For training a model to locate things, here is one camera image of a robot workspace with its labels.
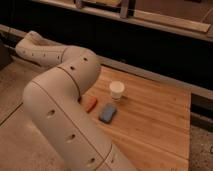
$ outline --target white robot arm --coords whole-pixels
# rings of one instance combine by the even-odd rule
[[[131,162],[92,122],[78,99],[97,80],[96,55],[76,46],[50,46],[29,32],[16,45],[19,56],[54,67],[25,88],[27,113],[72,171],[136,171]]]

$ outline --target floor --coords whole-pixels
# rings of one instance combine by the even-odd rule
[[[22,60],[0,71],[0,170],[68,170],[23,112],[23,88],[41,72],[43,69]],[[212,146],[213,133],[191,125],[190,171],[213,170]]]

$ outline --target blue sponge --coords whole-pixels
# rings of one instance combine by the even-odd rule
[[[99,115],[99,120],[104,123],[110,123],[116,112],[116,107],[111,103],[107,103]]]

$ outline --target paper cup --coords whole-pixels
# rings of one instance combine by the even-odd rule
[[[109,85],[110,94],[113,100],[120,100],[124,92],[125,86],[120,81],[112,81]]]

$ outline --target wooden table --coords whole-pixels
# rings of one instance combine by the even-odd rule
[[[36,75],[35,67],[15,62],[0,72],[12,74],[14,69],[17,71],[14,73],[14,84],[12,79],[8,79],[18,93],[15,90],[12,93],[6,92],[3,88],[1,92],[1,99],[7,97],[6,100],[13,100],[13,104],[2,100],[4,106],[1,107],[0,117],[4,118],[0,120],[4,122],[0,125],[0,156],[4,157],[0,158],[0,170],[66,170],[63,160],[31,122],[22,105],[14,107],[14,104],[20,103],[20,92],[27,80],[30,81]],[[119,102],[112,101],[109,95],[108,86],[112,80],[120,80],[126,86],[124,97]],[[99,80],[83,96],[82,105],[85,105],[90,96],[97,97],[98,104],[89,115],[138,170],[188,170],[189,92],[103,67]],[[106,103],[114,103],[118,109],[109,125],[97,119]]]
[[[124,97],[113,101],[109,83],[124,82]],[[98,98],[90,113],[140,171],[185,171],[189,166],[190,93],[175,87],[103,67],[84,96]],[[117,106],[111,124],[98,120],[106,103]]]

